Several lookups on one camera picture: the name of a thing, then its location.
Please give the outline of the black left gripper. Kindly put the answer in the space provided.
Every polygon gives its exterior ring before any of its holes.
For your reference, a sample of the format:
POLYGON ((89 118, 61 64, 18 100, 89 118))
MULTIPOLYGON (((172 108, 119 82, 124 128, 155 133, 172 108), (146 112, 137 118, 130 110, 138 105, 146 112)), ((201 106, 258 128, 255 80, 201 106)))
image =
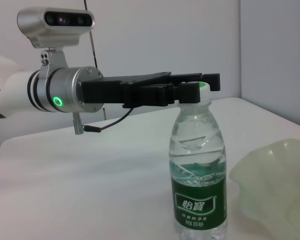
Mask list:
POLYGON ((146 75, 112 76, 84 81, 80 85, 86 104, 122 104, 123 108, 142 106, 165 107, 178 101, 180 104, 200 102, 198 82, 169 82, 170 72, 146 75))

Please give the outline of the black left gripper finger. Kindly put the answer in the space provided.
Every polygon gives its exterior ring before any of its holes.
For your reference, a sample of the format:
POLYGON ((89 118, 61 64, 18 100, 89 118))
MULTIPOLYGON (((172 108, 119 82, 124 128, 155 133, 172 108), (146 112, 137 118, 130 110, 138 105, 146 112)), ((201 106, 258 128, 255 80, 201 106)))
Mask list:
POLYGON ((204 82, 209 84, 211 91, 220 90, 220 74, 219 73, 190 73, 170 75, 170 82, 174 85, 190 82, 204 82))

